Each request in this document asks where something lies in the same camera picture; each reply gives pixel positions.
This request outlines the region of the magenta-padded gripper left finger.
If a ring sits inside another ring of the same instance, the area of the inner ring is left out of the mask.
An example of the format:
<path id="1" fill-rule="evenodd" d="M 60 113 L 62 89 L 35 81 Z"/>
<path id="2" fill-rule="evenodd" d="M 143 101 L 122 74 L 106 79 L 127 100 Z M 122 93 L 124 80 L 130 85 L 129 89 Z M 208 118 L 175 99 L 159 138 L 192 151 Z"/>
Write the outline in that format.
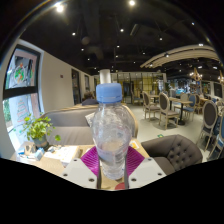
<path id="1" fill-rule="evenodd" d="M 80 158 L 72 159 L 61 177 L 84 188 L 100 189 L 101 169 L 96 147 L 89 149 Z"/>

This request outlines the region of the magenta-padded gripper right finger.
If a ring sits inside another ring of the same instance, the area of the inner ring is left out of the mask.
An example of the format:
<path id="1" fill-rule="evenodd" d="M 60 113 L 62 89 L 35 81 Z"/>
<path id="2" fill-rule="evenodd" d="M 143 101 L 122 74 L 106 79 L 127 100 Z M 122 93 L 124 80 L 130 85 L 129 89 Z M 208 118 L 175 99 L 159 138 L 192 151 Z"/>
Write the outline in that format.
<path id="1" fill-rule="evenodd" d="M 165 176 L 166 174 L 153 158 L 145 158 L 132 147 L 128 148 L 124 169 L 126 189 L 140 188 Z"/>

